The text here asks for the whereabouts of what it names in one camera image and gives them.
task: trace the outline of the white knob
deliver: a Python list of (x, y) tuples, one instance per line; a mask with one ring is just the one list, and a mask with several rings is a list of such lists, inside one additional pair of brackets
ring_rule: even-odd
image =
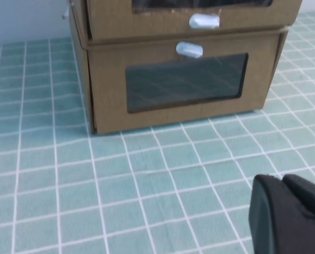
[(189, 19), (189, 26), (193, 29), (215, 29), (220, 27), (220, 17), (196, 13)]
[(203, 56), (202, 46), (183, 41), (177, 44), (176, 52), (179, 55), (192, 58), (200, 58)]

